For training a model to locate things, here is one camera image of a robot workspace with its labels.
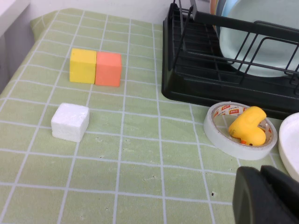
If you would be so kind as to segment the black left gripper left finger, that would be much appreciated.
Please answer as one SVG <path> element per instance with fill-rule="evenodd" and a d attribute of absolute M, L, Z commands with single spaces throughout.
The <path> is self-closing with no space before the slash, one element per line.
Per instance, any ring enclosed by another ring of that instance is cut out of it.
<path fill-rule="evenodd" d="M 297 224 L 299 216 L 292 215 L 280 204 L 260 170 L 239 167 L 233 194 L 233 212 L 237 224 Z"/>

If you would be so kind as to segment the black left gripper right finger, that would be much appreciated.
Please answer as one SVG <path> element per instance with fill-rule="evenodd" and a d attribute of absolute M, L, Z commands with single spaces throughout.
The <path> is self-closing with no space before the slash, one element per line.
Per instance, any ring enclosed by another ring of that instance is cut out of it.
<path fill-rule="evenodd" d="M 273 166 L 262 165 L 260 172 L 280 200 L 280 204 L 292 215 L 298 216 L 299 183 Z"/>

